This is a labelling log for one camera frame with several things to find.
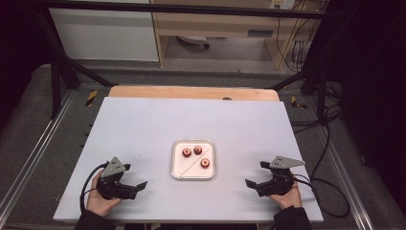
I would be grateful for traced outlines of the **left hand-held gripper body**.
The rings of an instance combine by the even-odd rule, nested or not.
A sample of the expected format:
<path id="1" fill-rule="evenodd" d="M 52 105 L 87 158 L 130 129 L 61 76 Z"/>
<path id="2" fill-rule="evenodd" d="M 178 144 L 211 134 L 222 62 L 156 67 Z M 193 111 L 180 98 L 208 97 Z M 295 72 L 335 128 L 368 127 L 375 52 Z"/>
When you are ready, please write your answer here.
<path id="1" fill-rule="evenodd" d="M 97 190 L 105 199 L 134 199 L 137 193 L 134 186 L 125 185 L 121 179 L 126 172 L 124 164 L 113 157 L 101 173 L 97 183 Z"/>

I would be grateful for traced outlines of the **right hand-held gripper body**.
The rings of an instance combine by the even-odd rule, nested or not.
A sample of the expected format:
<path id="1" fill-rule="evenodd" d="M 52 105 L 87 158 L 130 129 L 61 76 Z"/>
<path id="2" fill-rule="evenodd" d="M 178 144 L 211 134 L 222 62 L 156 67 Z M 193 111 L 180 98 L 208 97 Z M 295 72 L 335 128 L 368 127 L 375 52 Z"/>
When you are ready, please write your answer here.
<path id="1" fill-rule="evenodd" d="M 259 196 L 284 195 L 294 183 L 294 178 L 291 168 L 304 166 L 305 161 L 296 160 L 284 156 L 276 156 L 272 162 L 271 169 L 267 169 L 272 173 L 272 178 L 269 181 L 257 184 L 255 189 Z"/>

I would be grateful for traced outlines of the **white square tray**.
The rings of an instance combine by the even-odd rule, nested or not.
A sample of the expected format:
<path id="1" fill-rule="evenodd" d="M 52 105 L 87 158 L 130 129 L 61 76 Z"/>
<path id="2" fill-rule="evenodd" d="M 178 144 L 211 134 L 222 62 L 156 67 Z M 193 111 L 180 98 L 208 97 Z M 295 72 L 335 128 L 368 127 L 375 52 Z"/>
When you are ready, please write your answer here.
<path id="1" fill-rule="evenodd" d="M 214 177 L 214 143 L 207 139 L 180 139 L 172 146 L 171 174 L 176 179 L 206 180 Z"/>

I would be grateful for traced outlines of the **thin wooden skewer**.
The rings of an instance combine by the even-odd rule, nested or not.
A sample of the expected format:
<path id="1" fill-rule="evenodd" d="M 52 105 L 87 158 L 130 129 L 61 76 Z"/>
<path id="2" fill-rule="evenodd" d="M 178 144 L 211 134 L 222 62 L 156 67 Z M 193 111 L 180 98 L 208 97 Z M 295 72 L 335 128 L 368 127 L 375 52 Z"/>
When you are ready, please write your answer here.
<path id="1" fill-rule="evenodd" d="M 202 168 L 200 166 L 200 161 L 204 158 L 207 158 L 212 161 L 212 154 L 209 150 L 202 149 L 202 153 L 200 155 L 196 155 L 192 151 L 192 155 L 190 157 L 184 157 L 182 151 L 180 153 L 180 158 L 178 162 L 178 169 L 176 172 L 180 177 L 183 178 L 192 178 L 192 177 L 209 177 L 212 174 L 211 164 L 208 168 Z"/>

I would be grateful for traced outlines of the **person's right hand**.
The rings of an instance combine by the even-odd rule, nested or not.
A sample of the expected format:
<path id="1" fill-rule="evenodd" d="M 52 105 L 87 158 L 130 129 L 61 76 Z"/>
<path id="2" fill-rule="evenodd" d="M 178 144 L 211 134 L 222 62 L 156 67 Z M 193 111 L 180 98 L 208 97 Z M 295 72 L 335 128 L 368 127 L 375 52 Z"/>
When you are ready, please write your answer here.
<path id="1" fill-rule="evenodd" d="M 301 208 L 303 206 L 301 193 L 297 181 L 294 181 L 292 187 L 286 194 L 270 195 L 269 198 L 274 200 L 282 210 L 287 209 L 289 207 Z"/>

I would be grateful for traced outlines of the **person's left hand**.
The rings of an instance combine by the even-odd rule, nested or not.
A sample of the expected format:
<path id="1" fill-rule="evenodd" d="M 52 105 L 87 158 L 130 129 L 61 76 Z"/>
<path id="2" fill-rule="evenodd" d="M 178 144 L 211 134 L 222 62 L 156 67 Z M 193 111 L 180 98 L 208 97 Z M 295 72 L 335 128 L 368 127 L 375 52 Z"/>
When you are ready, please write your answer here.
<path id="1" fill-rule="evenodd" d="M 97 183 L 98 179 L 94 178 L 92 180 L 91 191 L 87 197 L 85 209 L 105 218 L 115 206 L 122 202 L 122 200 L 120 198 L 105 199 L 102 197 L 96 188 Z"/>

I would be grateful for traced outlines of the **yellow black tape strip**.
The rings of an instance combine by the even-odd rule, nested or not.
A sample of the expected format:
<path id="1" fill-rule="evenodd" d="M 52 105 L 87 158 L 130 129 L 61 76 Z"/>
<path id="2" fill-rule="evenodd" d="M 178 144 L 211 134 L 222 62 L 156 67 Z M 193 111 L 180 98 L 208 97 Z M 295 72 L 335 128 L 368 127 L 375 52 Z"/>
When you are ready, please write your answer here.
<path id="1" fill-rule="evenodd" d="M 292 107 L 298 107 L 300 109 L 307 109 L 307 106 L 305 104 L 298 103 L 295 96 L 291 96 L 291 106 Z"/>
<path id="2" fill-rule="evenodd" d="M 92 90 L 92 91 L 91 91 L 91 93 L 89 94 L 88 99 L 87 99 L 87 101 L 86 101 L 86 103 L 85 103 L 85 106 L 86 106 L 86 107 L 92 105 L 92 103 L 93 103 L 93 101 L 95 100 L 97 94 L 98 94 L 98 90 Z"/>

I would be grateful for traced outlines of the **light wooden board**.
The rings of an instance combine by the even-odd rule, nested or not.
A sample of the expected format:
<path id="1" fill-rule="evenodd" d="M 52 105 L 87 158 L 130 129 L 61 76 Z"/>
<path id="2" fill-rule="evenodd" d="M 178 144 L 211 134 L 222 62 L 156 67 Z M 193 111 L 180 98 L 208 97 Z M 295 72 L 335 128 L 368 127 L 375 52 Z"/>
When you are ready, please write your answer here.
<path id="1" fill-rule="evenodd" d="M 154 99 L 202 99 L 232 101 L 278 102 L 275 90 L 252 88 L 192 87 L 192 86 L 144 86 L 116 85 L 110 89 L 109 97 L 154 98 Z"/>

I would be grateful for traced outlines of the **black curtain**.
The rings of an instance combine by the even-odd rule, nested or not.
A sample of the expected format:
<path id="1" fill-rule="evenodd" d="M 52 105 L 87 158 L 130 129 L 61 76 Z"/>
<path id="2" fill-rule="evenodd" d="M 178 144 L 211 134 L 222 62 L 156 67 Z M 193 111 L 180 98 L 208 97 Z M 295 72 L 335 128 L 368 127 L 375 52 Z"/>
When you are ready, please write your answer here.
<path id="1" fill-rule="evenodd" d="M 49 62 L 29 15 L 24 0 L 0 0 L 0 129 L 21 100 L 32 73 Z"/>
<path id="2" fill-rule="evenodd" d="M 330 75 L 361 152 L 406 214 L 406 0 L 349 1 Z"/>

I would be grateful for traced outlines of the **white cabinet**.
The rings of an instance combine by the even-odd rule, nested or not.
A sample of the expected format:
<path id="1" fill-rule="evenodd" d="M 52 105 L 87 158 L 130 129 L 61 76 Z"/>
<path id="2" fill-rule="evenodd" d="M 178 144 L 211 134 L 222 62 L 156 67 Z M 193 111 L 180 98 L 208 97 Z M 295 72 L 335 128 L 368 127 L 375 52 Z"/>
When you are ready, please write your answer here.
<path id="1" fill-rule="evenodd" d="M 159 59 L 150 12 L 50 9 L 50 13 L 70 58 Z"/>

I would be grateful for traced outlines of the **office chair base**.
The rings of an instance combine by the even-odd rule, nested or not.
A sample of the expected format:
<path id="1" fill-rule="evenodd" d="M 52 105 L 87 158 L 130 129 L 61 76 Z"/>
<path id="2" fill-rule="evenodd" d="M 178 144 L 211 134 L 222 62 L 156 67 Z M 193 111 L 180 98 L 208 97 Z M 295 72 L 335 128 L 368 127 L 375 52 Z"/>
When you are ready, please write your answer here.
<path id="1" fill-rule="evenodd" d="M 179 39 L 193 45 L 201 45 L 204 49 L 210 48 L 210 44 L 204 36 L 179 36 Z"/>

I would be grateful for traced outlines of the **light wooden desk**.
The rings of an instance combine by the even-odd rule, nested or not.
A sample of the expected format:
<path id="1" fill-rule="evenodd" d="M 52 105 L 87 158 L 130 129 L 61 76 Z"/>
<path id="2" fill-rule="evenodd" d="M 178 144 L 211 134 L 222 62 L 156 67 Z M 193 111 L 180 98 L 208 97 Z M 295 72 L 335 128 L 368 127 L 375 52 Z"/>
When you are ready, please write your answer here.
<path id="1" fill-rule="evenodd" d="M 152 4 L 236 7 L 270 9 L 271 0 L 150 0 Z M 295 0 L 293 11 L 318 12 L 323 0 Z M 274 67 L 285 66 L 294 39 L 304 38 L 318 29 L 317 20 L 232 15 L 159 13 L 153 15 L 159 37 L 206 36 L 262 38 L 267 45 Z"/>

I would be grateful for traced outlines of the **aluminium floor rail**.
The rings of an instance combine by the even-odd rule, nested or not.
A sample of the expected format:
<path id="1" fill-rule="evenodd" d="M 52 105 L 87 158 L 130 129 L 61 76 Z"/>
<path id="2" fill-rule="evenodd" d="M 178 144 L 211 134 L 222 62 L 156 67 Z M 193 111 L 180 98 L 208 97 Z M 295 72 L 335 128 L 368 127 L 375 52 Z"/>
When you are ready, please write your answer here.
<path id="1" fill-rule="evenodd" d="M 365 209 L 361 198 L 356 191 L 356 188 L 350 178 L 350 174 L 346 170 L 343 161 L 330 139 L 330 131 L 328 125 L 318 127 L 320 138 L 324 142 L 324 148 L 319 157 L 316 166 L 314 167 L 311 178 L 316 178 L 321 174 L 321 166 L 325 163 L 325 158 L 328 159 L 329 168 L 334 172 L 337 185 L 334 188 L 338 190 L 345 200 L 348 211 L 352 215 L 359 230 L 373 230 L 373 224 L 368 212 Z"/>
<path id="2" fill-rule="evenodd" d="M 13 207 L 15 206 L 15 203 L 21 196 L 26 184 L 33 174 L 34 169 L 36 168 L 44 151 L 51 142 L 60 122 L 64 118 L 64 115 L 76 94 L 76 90 L 69 90 L 68 93 L 64 96 L 61 103 L 61 109 L 56 114 L 56 116 L 47 124 L 40 138 L 35 143 L 34 148 L 32 149 L 19 174 L 12 182 L 11 187 L 7 191 L 4 198 L 0 201 L 0 228 L 7 221 Z"/>

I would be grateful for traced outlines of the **white wall socket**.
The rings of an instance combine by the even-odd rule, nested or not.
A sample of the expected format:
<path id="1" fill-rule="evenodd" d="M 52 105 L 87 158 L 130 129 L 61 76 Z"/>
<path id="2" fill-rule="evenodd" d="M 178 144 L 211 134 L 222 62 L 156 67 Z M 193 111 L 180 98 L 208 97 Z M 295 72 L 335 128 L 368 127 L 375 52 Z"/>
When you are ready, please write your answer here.
<path id="1" fill-rule="evenodd" d="M 291 10 L 295 0 L 271 0 L 270 9 L 274 10 Z"/>

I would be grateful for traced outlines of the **black metal frame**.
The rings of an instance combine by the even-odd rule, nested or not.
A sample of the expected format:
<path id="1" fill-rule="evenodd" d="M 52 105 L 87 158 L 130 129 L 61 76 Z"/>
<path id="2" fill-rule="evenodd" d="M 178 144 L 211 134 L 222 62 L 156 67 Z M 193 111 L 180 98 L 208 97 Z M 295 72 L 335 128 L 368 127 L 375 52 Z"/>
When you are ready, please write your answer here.
<path id="1" fill-rule="evenodd" d="M 53 86 L 53 115 L 60 109 L 57 97 L 59 91 L 59 74 L 70 88 L 80 86 L 79 79 L 74 72 L 78 70 L 86 77 L 100 83 L 103 86 L 115 86 L 114 82 L 103 79 L 81 64 L 68 57 L 57 39 L 57 32 L 50 28 L 49 22 L 44 17 L 44 11 L 51 9 L 68 10 L 90 10 L 90 11 L 111 11 L 111 12 L 159 12 L 159 13 L 183 13 L 183 14 L 207 14 L 207 15 L 232 15 L 232 16 L 255 16 L 255 17 L 276 17 L 276 18 L 308 18 L 325 19 L 334 17 L 334 14 L 322 11 L 292 11 L 292 10 L 260 10 L 249 8 L 213 7 L 213 6 L 191 6 L 191 5 L 168 5 L 168 4 L 142 4 L 142 3 L 120 3 L 100 1 L 73 1 L 73 0 L 33 0 L 34 18 L 42 34 L 50 44 L 50 53 L 53 55 L 52 86 Z"/>

